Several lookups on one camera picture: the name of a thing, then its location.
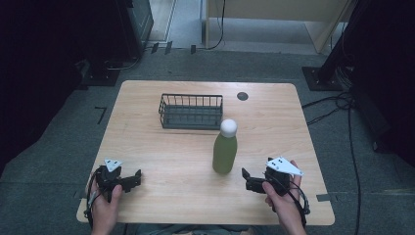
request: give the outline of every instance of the human hand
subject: human hand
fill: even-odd
[[[296,162],[294,161],[291,161],[291,164],[297,166]],[[290,192],[297,200],[299,200],[300,193],[297,188],[298,186],[300,187],[301,177],[298,175],[295,175],[294,178],[290,176],[290,181]],[[286,230],[286,232],[290,235],[305,234],[305,230],[302,227],[299,210],[297,209],[297,206],[290,195],[285,194],[283,197],[279,196],[275,192],[272,185],[266,181],[262,183],[262,188],[267,194],[265,203],[267,203],[269,207],[274,206],[275,211],[278,214],[280,224]]]
[[[91,192],[95,192],[96,190],[99,189],[94,180]],[[121,198],[121,194],[122,186],[118,184],[113,190],[110,203],[107,202],[102,194],[99,194],[95,199],[92,204],[92,218],[94,219],[92,235],[107,235],[113,231],[118,219],[118,202]]]

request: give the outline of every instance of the wrist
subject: wrist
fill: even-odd
[[[285,224],[283,227],[289,235],[306,235],[305,229],[302,227],[301,223]]]
[[[110,235],[111,231],[103,231],[99,229],[92,229],[91,235]]]

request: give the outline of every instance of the wire basket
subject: wire basket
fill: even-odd
[[[223,97],[163,93],[159,114],[162,128],[218,130],[223,116]]]

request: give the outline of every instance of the bottle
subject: bottle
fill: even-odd
[[[220,124],[220,133],[213,146],[213,169],[220,174],[231,171],[238,149],[236,130],[238,125],[233,119],[226,119]]]

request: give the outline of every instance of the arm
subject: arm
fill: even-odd
[[[295,175],[291,181],[300,186],[301,177]],[[286,194],[284,197],[279,196],[275,192],[272,185],[266,181],[262,183],[262,187],[267,194],[265,203],[267,203],[269,207],[275,207],[275,211],[278,214],[280,224],[286,230],[286,232],[289,235],[306,234],[301,224],[299,210],[297,209],[296,204],[293,202],[293,199],[290,197],[290,195]],[[300,198],[297,186],[293,185],[291,193],[294,195],[294,197],[296,197],[297,200]]]

